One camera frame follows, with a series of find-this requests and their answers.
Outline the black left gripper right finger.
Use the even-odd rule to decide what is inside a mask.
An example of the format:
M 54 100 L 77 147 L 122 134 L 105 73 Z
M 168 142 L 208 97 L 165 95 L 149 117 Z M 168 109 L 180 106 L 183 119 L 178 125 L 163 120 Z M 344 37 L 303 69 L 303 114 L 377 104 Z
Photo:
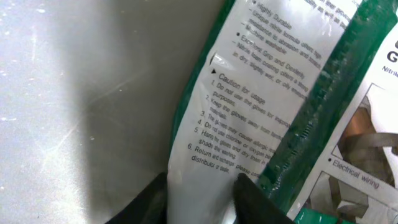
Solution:
M 233 201 L 238 224 L 294 224 L 245 173 L 234 181 Z

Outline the green white gloves packet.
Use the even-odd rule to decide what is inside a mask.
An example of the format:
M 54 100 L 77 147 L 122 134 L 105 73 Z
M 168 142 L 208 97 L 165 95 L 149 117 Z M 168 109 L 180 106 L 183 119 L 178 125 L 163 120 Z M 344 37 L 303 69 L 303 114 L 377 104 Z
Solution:
M 397 222 L 397 2 L 227 1 L 175 115 L 169 223 Z

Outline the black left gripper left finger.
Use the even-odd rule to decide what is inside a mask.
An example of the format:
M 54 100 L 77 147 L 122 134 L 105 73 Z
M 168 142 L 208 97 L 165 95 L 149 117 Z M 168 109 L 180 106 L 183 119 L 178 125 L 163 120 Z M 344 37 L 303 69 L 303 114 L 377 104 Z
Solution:
M 166 224 L 167 174 L 156 176 L 124 209 L 106 224 Z

